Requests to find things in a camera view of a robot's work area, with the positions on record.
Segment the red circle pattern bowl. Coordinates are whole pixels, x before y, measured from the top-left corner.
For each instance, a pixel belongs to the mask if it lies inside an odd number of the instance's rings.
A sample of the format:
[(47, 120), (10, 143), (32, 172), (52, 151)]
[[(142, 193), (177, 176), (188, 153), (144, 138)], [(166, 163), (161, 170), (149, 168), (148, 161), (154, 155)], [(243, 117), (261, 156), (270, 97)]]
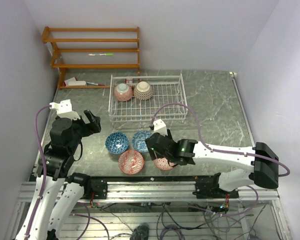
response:
[(172, 170), (173, 168), (169, 168), (167, 165), (167, 159), (166, 158), (157, 158), (153, 160), (155, 166), (159, 168), (160, 170), (163, 171), (169, 171)]

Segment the red swirl pattern bowl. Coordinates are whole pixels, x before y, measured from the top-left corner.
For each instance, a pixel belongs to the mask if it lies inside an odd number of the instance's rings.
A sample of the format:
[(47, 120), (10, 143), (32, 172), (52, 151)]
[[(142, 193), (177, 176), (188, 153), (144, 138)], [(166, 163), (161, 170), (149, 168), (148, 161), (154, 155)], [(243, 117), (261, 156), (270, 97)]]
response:
[(136, 150), (123, 152), (118, 159), (119, 169), (127, 175), (139, 173), (145, 165), (142, 154)]

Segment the pink floral pattern bowl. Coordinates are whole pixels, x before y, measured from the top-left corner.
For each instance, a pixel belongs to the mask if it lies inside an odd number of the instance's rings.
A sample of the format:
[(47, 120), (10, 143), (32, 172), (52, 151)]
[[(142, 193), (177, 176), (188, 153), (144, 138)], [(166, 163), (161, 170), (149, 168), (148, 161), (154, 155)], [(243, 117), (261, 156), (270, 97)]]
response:
[(126, 83), (120, 83), (114, 88), (114, 96), (120, 102), (129, 101), (133, 96), (132, 87)]

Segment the brown lattice pattern bowl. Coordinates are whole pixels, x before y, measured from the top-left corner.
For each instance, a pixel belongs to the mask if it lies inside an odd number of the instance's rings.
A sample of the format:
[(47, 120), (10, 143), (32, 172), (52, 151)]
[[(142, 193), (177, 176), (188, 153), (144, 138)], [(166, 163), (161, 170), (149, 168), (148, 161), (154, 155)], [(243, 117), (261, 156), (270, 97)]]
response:
[(141, 81), (135, 86), (133, 94), (138, 100), (149, 100), (154, 92), (152, 86), (148, 82)]

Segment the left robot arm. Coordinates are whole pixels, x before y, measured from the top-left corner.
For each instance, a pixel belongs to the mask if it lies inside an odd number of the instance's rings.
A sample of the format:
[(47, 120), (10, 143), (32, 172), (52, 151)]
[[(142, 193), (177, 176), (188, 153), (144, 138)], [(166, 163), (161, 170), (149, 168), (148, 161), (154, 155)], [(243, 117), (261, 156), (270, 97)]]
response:
[(17, 240), (56, 240), (78, 200), (92, 193), (91, 178), (83, 173), (68, 174), (82, 148), (82, 139), (101, 131), (101, 119), (90, 110), (81, 116), (58, 114), (50, 130), (50, 142), (41, 149), (41, 160), (33, 198)]

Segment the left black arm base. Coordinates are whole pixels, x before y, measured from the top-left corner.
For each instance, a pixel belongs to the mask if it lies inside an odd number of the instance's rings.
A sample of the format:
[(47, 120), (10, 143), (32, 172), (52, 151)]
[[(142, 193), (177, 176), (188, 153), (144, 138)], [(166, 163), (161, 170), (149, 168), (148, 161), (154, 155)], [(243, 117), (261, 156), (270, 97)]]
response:
[(108, 194), (108, 183), (102, 179), (91, 181), (91, 199), (105, 200)]

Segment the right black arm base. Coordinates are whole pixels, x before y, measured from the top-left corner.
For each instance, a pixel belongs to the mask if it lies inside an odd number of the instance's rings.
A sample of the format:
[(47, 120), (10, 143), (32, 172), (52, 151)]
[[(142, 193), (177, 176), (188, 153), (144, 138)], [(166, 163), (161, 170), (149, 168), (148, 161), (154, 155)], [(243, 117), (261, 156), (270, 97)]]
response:
[(197, 199), (225, 199), (226, 195), (230, 199), (237, 199), (239, 194), (237, 191), (225, 191), (219, 188), (217, 183), (212, 182), (196, 182), (195, 190), (192, 192)]

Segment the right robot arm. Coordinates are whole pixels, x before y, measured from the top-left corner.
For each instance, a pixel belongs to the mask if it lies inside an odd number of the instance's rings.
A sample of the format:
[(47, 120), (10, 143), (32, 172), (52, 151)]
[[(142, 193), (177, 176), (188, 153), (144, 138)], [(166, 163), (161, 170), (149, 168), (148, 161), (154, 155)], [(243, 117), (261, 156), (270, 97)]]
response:
[(199, 198), (221, 198), (239, 187), (256, 185), (275, 190), (279, 186), (279, 158), (265, 143), (255, 146), (204, 146), (195, 139), (174, 141), (156, 132), (145, 140), (153, 161), (166, 159), (175, 176), (198, 176), (206, 184), (197, 188)]

